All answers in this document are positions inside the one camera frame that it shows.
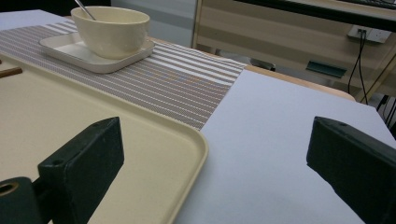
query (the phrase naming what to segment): beige tray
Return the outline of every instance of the beige tray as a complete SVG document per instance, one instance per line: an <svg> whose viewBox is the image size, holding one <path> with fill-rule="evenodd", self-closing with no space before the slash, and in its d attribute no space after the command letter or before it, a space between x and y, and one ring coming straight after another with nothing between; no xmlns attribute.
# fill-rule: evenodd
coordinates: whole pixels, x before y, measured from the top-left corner
<svg viewBox="0 0 396 224"><path fill-rule="evenodd" d="M146 40L137 53L121 60L111 60L90 51L78 33L48 37L40 40L38 44L44 52L54 58L99 74L112 73L147 58L155 46L153 41Z"/></svg>
<svg viewBox="0 0 396 224"><path fill-rule="evenodd" d="M0 180L36 166L89 124L120 117L125 163L90 223L172 223L207 157L192 127L0 54Z"/></svg>

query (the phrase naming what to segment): wall socket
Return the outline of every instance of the wall socket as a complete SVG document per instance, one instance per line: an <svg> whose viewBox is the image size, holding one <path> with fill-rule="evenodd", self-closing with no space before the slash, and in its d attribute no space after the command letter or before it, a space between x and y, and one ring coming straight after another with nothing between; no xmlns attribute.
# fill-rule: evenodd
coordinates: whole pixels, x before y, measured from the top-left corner
<svg viewBox="0 0 396 224"><path fill-rule="evenodd" d="M370 27L353 25L347 35L354 38L361 38L361 32L359 32L359 30L365 30L367 40L376 43L385 43L391 34L390 31L383 31Z"/></svg>

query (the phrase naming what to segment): bowl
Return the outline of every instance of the bowl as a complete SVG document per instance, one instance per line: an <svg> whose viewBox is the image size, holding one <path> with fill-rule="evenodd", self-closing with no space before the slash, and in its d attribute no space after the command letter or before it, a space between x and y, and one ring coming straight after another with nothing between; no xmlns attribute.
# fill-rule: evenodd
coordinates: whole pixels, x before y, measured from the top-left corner
<svg viewBox="0 0 396 224"><path fill-rule="evenodd" d="M96 21L80 7L71 15L84 44L107 59L123 59L141 49L147 38L149 16L122 7L86 7Z"/></svg>

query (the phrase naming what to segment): white plate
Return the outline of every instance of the white plate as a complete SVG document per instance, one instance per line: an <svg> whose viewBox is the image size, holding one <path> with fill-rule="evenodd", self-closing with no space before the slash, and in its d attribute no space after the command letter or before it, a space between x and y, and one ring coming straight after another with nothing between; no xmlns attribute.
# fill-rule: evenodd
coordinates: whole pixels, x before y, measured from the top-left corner
<svg viewBox="0 0 396 224"><path fill-rule="evenodd" d="M44 52L54 58L101 74L115 72L142 60L148 57L154 49L154 42L146 40L142 49L136 54L121 60L111 60L99 57L90 51L78 33L52 36L42 39L38 43Z"/></svg>

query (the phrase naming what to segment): striped table runner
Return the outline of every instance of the striped table runner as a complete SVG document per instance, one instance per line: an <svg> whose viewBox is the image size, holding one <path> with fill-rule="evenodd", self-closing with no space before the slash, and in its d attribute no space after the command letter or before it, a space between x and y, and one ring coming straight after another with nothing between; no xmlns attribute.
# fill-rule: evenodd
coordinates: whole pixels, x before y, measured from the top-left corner
<svg viewBox="0 0 396 224"><path fill-rule="evenodd" d="M72 78L200 130L245 64L158 43L150 57L98 75L45 54L38 41L76 32L72 21L0 32L0 51Z"/></svg>

